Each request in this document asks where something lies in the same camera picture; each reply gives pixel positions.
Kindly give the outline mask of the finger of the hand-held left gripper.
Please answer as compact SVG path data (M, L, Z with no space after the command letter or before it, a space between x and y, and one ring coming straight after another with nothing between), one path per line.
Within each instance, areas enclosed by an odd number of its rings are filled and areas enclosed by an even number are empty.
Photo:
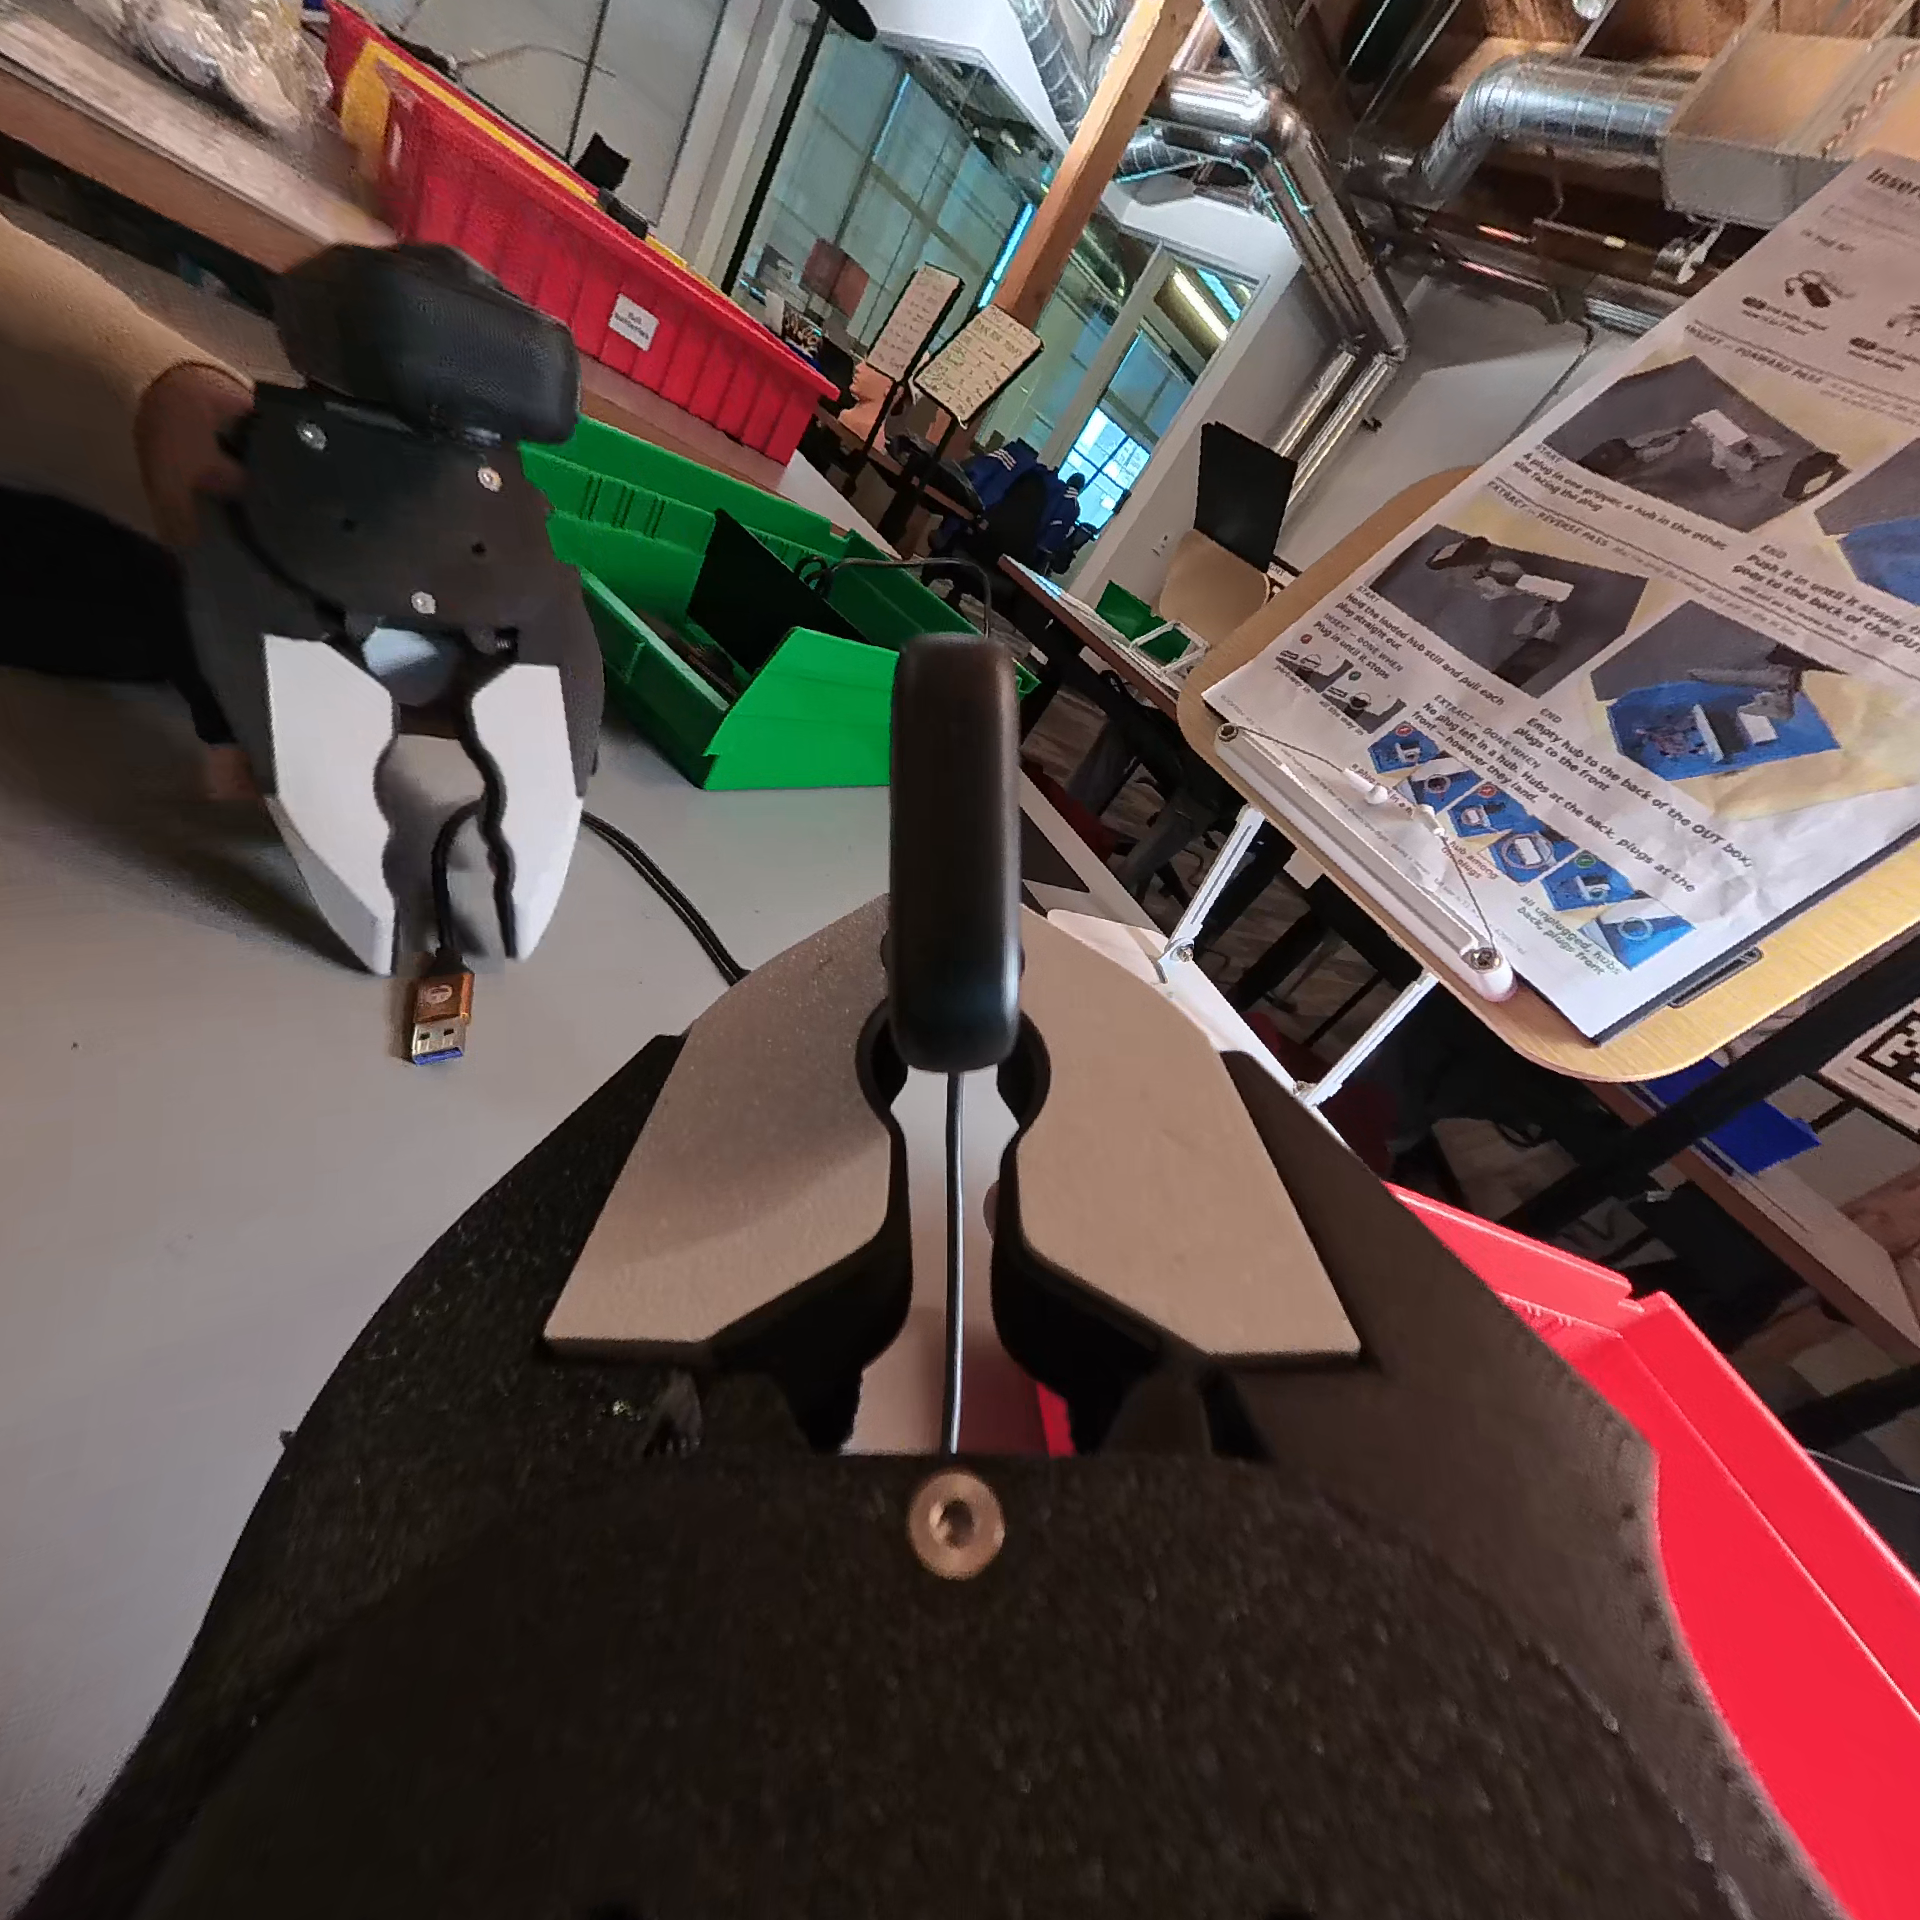
M484 784L501 943L521 962L558 912L585 815L568 681L551 664L460 662L455 687L464 745Z
M394 742L391 694L320 640L265 635L268 812L328 930L372 977L394 968L392 838L377 770Z

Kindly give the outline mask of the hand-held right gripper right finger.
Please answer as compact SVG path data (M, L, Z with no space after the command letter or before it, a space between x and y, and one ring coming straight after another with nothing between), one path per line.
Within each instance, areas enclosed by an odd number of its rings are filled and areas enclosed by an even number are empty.
M1021 916L1033 1090L996 1183L996 1318L1021 1281L1201 1361L1353 1361L1360 1335L1229 1078L1174 1003Z

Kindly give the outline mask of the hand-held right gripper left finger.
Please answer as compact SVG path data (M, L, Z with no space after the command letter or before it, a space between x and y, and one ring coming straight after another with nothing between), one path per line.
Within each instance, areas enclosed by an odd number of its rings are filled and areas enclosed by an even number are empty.
M872 1067L888 903L703 1011L543 1327L556 1353L874 1361L912 1300L904 1146Z

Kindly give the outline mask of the black usb cable orange plug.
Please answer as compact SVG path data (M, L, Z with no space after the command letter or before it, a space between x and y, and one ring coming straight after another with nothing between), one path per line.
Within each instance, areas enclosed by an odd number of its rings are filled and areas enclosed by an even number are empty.
M473 1023L473 972L466 968L456 939L456 919L449 899L449 858L464 828L478 822L480 809L480 800L473 800L446 817L428 856L434 947L410 986L406 1015L406 1058L410 1066L456 1063L466 1054ZM733 988L746 977L750 969L733 959L698 905L682 894L637 841L592 812L582 815L582 828L645 881L710 960L725 986Z

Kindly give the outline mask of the green plastic bin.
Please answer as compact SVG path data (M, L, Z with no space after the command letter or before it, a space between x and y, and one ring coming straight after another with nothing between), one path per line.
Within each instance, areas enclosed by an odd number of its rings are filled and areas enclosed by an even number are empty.
M518 457L551 507L556 556L580 575L610 706L686 779L710 794L887 784L895 656L912 638L969 631L916 567L590 418ZM745 681L688 620L712 511L750 527L864 642L793 631Z

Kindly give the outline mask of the black usb hub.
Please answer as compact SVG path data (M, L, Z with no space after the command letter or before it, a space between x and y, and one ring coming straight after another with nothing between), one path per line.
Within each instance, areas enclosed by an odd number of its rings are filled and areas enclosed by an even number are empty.
M980 634L925 634L892 708L887 1025L903 1067L943 1080L943 1410L962 1441L966 1367L966 1088L1020 1031L1017 687Z

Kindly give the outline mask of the red plastic bin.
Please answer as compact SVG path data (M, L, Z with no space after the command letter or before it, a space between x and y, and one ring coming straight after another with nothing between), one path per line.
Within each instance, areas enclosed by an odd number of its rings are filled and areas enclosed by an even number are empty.
M1664 1297L1328 1169L1302 1249L1042 1230L994 1318L1204 1891L1281 1915L1916 1915L1916 1579Z

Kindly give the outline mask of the person's left forearm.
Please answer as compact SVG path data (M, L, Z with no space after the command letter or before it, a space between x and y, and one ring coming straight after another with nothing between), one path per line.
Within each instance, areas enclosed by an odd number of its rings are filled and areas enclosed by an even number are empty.
M1 223L7 490L56 497L157 540L134 422L145 390L180 363L233 372L71 254Z

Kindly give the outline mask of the person's left hand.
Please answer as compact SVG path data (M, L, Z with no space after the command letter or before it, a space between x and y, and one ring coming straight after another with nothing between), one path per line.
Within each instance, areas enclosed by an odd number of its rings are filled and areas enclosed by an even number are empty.
M254 414L254 384L226 368L180 363L145 390L134 414L134 459L156 536L191 547L200 504L233 499L247 474L228 442Z

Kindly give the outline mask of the black bin divider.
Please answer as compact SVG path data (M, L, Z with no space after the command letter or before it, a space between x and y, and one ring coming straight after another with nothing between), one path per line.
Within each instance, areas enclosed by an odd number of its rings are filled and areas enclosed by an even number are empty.
M751 681L788 634L823 634L861 644L821 592L726 511L712 511L710 536L688 594L688 620Z

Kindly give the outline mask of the red slatted crate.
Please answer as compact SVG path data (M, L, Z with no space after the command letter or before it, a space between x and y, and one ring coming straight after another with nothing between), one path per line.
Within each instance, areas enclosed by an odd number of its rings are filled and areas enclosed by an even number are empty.
M410 81L391 92L378 196L401 242L466 254L577 355L775 464L830 395L765 326Z

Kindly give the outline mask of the crumpled aluminium foil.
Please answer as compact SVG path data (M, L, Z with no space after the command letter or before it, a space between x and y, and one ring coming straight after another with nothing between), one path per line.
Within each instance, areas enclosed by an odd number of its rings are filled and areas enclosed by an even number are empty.
M324 63L287 2L78 2L132 58L254 130L293 140L328 105Z

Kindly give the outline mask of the text board on stand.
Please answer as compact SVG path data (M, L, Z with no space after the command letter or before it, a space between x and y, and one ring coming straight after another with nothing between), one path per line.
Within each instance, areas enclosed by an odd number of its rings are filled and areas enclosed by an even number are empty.
M958 274L918 265L866 351L864 367L888 384L908 380L962 290Z
M1044 353L1042 337L998 305L980 307L948 343L937 351L912 384L950 422L966 425Z

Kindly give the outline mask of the blue plastic bin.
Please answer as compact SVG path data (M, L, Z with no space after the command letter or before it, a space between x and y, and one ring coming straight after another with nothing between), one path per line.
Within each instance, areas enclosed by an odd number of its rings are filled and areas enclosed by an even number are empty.
M1628 1094L1650 1113L1664 1113L1722 1075L1726 1067L1709 1058L1677 1072L1628 1083ZM1714 1163L1750 1177L1796 1161L1818 1146L1818 1132L1808 1121L1788 1116L1767 1100L1742 1106L1733 1118L1686 1142L1686 1151L1702 1153Z

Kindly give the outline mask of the small green bin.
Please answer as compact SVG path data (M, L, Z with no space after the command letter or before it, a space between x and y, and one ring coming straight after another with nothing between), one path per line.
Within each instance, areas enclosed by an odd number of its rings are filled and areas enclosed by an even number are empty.
M1104 620L1127 644L1161 665L1186 658L1204 647L1177 620L1161 616L1137 594L1105 584L1095 602L1095 616Z

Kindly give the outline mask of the wooden poster board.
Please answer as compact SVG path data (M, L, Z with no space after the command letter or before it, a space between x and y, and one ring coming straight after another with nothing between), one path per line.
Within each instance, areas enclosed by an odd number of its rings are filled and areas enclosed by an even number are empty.
M1414 984L1398 1006L1414 1006L1425 990L1444 990L1502 1044L1537 1067L1594 1087L1646 1083L1700 1063L1793 1001L1828 990L1845 969L1872 959L1878 950L1908 939L1918 924L1916 846L1861 871L1833 897L1764 936L1760 956L1750 966L1718 977L1681 1003L1646 1015L1613 1040L1592 1043L1521 984L1509 999L1480 998L1461 972L1455 945L1430 947L1429 924L1410 919L1402 903L1382 894L1351 854L1330 844L1332 817L1320 800L1304 794L1295 777L1287 777L1278 795L1260 786L1260 779L1238 764L1238 744L1217 742L1221 718L1207 704L1212 687L1254 662L1287 626L1314 612L1362 563L1466 478L1472 478L1470 466L1453 466L1391 497L1310 564L1295 584L1242 620L1226 640L1212 644L1190 671L1177 702L1184 744L1241 795L1242 812L1274 825L1358 908L1368 929L1381 930L1402 959L1417 966Z

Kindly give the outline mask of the black flat panel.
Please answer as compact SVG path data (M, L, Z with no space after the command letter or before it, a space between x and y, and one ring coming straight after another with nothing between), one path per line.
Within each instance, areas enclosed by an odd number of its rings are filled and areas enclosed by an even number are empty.
M1197 435L1190 529L1242 564L1266 572L1278 556L1298 462L1237 428L1207 422Z

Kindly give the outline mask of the black white marker sign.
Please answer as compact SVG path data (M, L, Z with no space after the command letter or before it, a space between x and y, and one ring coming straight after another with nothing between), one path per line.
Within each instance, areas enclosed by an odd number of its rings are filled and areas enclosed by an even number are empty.
M1850 1040L1814 1078L1831 1094L1918 1142L1918 1001Z

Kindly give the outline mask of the instruction poster sheet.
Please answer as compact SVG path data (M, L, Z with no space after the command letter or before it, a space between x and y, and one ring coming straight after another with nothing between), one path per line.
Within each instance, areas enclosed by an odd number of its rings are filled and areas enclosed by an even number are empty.
M1854 160L1201 694L1470 992L1607 1043L1916 844L1916 220Z

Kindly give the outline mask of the wooden post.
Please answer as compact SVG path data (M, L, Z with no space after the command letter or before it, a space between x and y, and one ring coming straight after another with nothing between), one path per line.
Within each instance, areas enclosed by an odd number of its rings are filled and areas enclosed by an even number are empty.
M1047 185L1021 242L998 276L994 305L1029 330L1054 297L1102 193L1140 130L1164 81L1173 73L1201 16L1200 2L1137 2L1119 26L1089 105L1077 121L1065 155Z

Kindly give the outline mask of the silver duct pipes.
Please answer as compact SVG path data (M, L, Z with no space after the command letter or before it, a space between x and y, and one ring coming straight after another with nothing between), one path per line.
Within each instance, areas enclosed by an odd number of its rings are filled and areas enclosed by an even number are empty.
M1129 142L1119 178L1197 169L1241 171L1284 231L1332 327L1332 345L1294 404L1273 451L1310 484L1372 414L1407 360L1407 315L1360 226L1328 145L1284 81L1300 66L1278 4L1207 4L1212 39L1237 75L1213 68L1190 35ZM1494 59L1446 123L1407 160L1381 160L1365 187L1414 211L1455 199L1494 147L1521 145L1574 160L1655 163L1688 81L1564 52Z

